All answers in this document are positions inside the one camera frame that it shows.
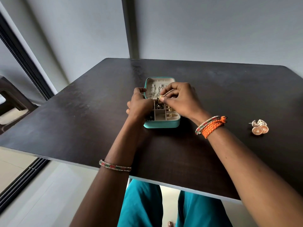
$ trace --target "orange bracelet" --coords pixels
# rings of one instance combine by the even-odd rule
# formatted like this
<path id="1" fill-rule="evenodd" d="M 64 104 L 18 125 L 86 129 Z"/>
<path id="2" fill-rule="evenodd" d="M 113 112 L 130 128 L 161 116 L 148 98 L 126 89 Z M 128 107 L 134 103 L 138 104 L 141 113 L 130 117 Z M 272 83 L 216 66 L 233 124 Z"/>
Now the orange bracelet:
<path id="1" fill-rule="evenodd" d="M 210 133 L 212 133 L 214 130 L 216 130 L 218 127 L 224 125 L 224 123 L 226 123 L 226 117 L 225 116 L 221 116 L 221 119 L 215 120 L 210 122 L 203 130 L 202 130 L 202 134 L 204 136 L 204 138 L 207 139 L 207 136 L 209 136 Z"/>

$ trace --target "person's left arm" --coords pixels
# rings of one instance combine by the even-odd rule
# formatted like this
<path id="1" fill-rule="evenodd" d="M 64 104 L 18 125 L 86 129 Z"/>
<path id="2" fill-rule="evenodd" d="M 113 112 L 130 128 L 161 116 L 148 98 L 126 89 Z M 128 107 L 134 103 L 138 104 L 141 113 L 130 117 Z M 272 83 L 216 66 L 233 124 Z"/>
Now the person's left arm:
<path id="1" fill-rule="evenodd" d="M 142 97 L 141 92 L 145 91 L 145 88 L 135 88 L 131 101 L 127 103 L 128 118 L 105 162 L 119 166 L 132 165 L 145 116 L 153 108 L 153 100 Z M 129 172 L 101 167 L 70 226 L 117 226 L 128 176 Z"/>

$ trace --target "dark brown table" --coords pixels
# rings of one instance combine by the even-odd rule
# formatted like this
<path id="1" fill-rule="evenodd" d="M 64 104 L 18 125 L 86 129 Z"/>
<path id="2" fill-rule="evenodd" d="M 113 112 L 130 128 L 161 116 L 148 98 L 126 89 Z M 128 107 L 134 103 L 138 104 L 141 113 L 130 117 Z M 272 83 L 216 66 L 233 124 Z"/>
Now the dark brown table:
<path id="1" fill-rule="evenodd" d="M 0 136 L 0 146 L 99 168 L 125 119 L 135 87 L 151 76 L 190 82 L 204 107 L 303 195 L 303 79 L 284 66 L 108 58 Z M 269 132 L 251 133 L 254 119 Z M 144 129 L 132 178 L 218 198 L 239 199 L 196 126 Z"/>

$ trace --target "forearm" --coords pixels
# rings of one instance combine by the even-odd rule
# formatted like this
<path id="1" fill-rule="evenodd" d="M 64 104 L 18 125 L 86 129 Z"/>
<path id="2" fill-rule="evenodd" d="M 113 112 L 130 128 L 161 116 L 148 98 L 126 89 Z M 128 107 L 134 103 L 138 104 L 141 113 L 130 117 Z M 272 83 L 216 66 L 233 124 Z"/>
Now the forearm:
<path id="1" fill-rule="evenodd" d="M 131 166 L 142 122 L 128 118 L 105 161 Z M 71 226 L 117 226 L 128 181 L 128 172 L 101 167 L 79 206 Z"/>
<path id="2" fill-rule="evenodd" d="M 239 139 L 219 127 L 208 140 L 259 226 L 303 223 L 302 197 Z"/>

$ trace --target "teal jewelry box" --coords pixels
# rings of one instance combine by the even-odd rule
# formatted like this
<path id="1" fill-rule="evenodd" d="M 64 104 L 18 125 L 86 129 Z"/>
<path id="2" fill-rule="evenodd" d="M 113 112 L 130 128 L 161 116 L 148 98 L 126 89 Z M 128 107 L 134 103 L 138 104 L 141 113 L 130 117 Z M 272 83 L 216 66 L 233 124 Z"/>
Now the teal jewelry box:
<path id="1" fill-rule="evenodd" d="M 152 98 L 154 100 L 154 107 L 149 115 L 149 121 L 144 123 L 146 128 L 175 128 L 180 124 L 181 116 L 172 111 L 168 105 L 163 103 L 159 104 L 157 98 L 159 98 L 160 92 L 170 83 L 175 82 L 172 77 L 149 77 L 146 79 L 144 93 L 145 98 Z"/>

